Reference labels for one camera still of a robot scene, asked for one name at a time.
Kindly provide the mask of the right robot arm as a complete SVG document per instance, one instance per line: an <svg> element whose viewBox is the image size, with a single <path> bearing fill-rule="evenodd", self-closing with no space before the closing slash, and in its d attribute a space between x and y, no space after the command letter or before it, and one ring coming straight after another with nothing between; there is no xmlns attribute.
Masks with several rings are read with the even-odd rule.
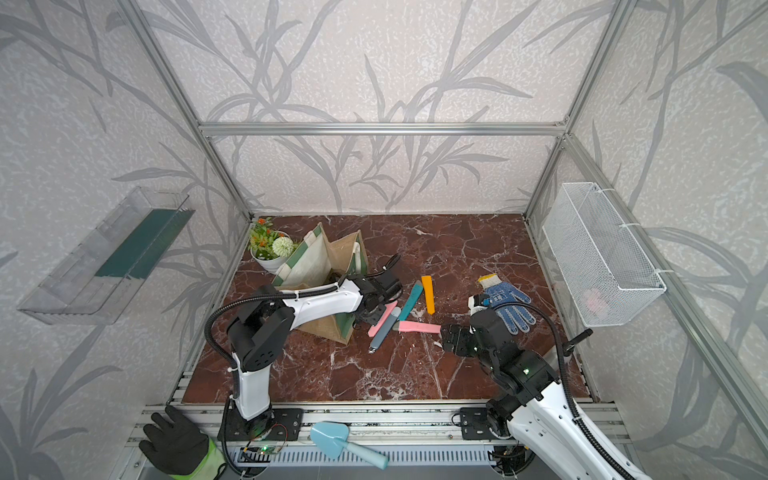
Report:
<svg viewBox="0 0 768 480"><path fill-rule="evenodd" d="M440 327L443 349L477 359L500 388L486 402L490 431L528 447L561 479L646 479L574 400L555 322L535 306L518 305L549 326L556 367L519 347L495 307L475 311L467 326Z"/></svg>

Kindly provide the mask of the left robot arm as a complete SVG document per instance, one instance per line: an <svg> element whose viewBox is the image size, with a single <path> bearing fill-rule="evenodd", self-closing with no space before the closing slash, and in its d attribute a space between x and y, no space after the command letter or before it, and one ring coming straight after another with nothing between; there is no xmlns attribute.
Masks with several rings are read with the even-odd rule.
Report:
<svg viewBox="0 0 768 480"><path fill-rule="evenodd" d="M267 285L253 296L211 313L204 324L204 337L228 363L233 376L230 398L240 417L251 421L271 409L271 365L293 330L338 314L350 314L359 322L377 320L402 290L400 280L384 270L344 275L333 283L301 290Z"/></svg>

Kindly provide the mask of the green Christmas jute pouch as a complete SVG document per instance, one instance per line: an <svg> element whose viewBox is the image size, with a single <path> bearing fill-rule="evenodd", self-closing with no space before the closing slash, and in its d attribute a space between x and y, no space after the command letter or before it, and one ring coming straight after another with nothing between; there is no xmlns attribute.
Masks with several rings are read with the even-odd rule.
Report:
<svg viewBox="0 0 768 480"><path fill-rule="evenodd" d="M360 230L329 241L323 224L310 230L288 260L278 268L272 285L279 290L319 287L343 274L366 274L368 258ZM339 313L299 327L318 337L344 345L353 333L353 316Z"/></svg>

